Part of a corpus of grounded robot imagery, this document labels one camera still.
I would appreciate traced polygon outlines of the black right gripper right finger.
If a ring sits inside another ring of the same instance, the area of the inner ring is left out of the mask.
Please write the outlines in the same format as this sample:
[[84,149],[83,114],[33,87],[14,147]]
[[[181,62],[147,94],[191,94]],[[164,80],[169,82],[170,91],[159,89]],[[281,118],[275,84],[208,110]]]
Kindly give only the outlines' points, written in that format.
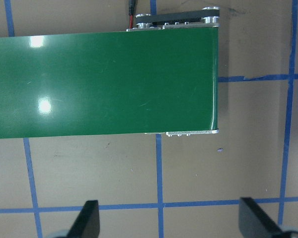
[[251,197],[241,197],[238,208],[238,227],[244,238],[282,238],[280,227]]

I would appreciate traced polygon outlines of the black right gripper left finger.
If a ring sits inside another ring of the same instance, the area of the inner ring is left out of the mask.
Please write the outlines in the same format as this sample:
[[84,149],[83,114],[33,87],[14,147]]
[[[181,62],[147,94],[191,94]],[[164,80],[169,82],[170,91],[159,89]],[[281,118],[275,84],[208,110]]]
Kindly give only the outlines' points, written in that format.
[[74,224],[70,228],[68,238],[97,238],[100,234],[99,204],[97,200],[86,201]]

